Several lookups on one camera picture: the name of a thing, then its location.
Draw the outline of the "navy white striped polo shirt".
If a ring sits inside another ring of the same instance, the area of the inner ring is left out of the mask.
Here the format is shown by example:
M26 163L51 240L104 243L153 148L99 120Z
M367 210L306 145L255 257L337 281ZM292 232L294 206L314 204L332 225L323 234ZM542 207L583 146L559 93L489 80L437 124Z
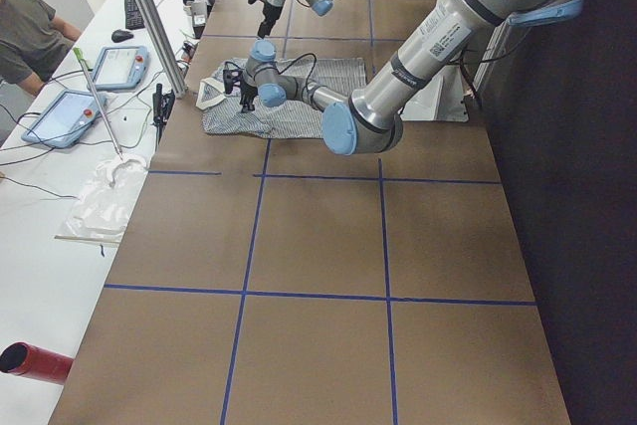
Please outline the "navy white striped polo shirt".
M222 81L226 67L243 67L244 58L222 62L211 77L200 82L196 106L203 111L202 128L209 134L251 134L261 138L321 138L321 113L302 102L287 101L281 106L263 106L254 101L255 110L241 112L240 90L224 94ZM341 94L366 84L365 63L361 58L318 59L305 57L297 63L278 61L287 75L310 76L313 80Z

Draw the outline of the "upper teach pendant blue grey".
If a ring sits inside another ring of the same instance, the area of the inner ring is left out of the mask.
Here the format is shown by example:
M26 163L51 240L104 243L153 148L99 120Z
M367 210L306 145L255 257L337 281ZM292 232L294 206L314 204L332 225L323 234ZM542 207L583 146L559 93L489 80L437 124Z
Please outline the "upper teach pendant blue grey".
M103 47L93 67L98 91L133 91L143 80L149 63L144 46Z

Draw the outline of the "teach pendant blue grey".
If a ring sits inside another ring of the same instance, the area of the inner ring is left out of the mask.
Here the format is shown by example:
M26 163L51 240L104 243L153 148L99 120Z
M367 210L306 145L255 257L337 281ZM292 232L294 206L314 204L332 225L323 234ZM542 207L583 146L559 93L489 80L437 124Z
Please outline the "teach pendant blue grey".
M143 80L149 63L144 46L103 47L93 67L98 91L133 91Z
M26 128L21 139L33 144L67 148L76 143L100 115L100 108L91 93L63 90Z

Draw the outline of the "black keyboard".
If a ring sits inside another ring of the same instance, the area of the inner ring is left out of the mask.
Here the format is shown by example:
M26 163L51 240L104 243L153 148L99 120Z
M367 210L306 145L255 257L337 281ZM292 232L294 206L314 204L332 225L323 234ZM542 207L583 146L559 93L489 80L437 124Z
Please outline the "black keyboard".
M138 30L145 27L142 13L135 0L123 0L123 9L126 30Z

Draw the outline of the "black computer mouse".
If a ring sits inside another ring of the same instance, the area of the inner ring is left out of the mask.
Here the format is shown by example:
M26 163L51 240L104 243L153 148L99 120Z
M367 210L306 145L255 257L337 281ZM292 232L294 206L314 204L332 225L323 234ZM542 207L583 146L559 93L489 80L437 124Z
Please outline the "black computer mouse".
M124 29L117 29L111 33L111 40L114 43L121 43L127 40L130 40L134 37L134 34L131 31Z

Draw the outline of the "long metal rod green tip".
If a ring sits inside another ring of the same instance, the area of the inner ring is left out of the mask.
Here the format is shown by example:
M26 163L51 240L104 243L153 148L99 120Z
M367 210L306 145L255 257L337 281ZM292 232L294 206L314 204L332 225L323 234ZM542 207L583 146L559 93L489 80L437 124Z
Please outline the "long metal rod green tip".
M88 68L88 64L86 62L86 60L84 59L83 56L83 52L79 47L74 47L73 48L73 53L81 67L81 70L84 74L84 77L86 79L87 85L88 85L88 89L89 92L92 94L98 108L99 108L99 112L101 114L101 117L103 118L103 121L105 123L105 127L106 127L106 132L109 136L109 139L112 143L112 146L114 148L114 151L116 153L116 155L120 158L123 159L123 152L122 152L122 148L118 142L118 140L116 139L116 136L114 134L114 131L112 130L112 127L110 125L110 122L107 118L107 114L106 111L104 110L104 105L103 102L101 100L101 97L99 95L99 92L96 89L96 86L94 84L93 78L91 73L89 72L89 68Z

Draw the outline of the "clear plastic bag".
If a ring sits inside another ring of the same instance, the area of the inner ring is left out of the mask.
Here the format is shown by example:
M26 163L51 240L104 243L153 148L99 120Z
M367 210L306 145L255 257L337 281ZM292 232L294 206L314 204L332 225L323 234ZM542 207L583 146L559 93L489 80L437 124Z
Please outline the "clear plastic bag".
M100 162L55 238L119 244L145 181L147 166L143 156L133 153Z

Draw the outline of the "lower teach pendant blue grey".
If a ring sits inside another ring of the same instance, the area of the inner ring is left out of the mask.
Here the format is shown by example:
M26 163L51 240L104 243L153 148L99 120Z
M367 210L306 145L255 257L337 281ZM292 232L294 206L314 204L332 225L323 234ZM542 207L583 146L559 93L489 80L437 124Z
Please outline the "lower teach pendant blue grey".
M67 148L76 143L100 115L100 108L91 93L63 90L26 128L21 139L33 144Z

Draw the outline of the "person in grey shirt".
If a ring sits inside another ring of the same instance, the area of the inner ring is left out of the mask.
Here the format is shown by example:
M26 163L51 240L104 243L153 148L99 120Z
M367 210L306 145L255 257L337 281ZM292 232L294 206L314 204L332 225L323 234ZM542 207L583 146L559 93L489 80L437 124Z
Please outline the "person in grey shirt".
M44 0L1 0L1 78L36 97L81 35Z

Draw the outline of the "red cylinder bottle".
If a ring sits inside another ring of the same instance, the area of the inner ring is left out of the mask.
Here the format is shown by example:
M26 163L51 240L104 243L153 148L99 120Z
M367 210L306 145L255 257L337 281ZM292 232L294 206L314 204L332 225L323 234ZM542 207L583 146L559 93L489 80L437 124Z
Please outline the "red cylinder bottle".
M26 342L15 342L1 353L1 371L63 385L73 361L68 356Z

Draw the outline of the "aluminium frame post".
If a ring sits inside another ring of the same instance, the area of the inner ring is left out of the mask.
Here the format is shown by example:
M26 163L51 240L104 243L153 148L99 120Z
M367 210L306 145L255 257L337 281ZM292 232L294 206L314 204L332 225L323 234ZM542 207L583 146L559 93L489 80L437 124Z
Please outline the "aluminium frame post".
M154 0L135 0L141 11L144 25L149 33L155 52L159 58L164 73L172 86L172 90L178 99L182 99L187 91L182 71L178 67L177 60L169 43Z

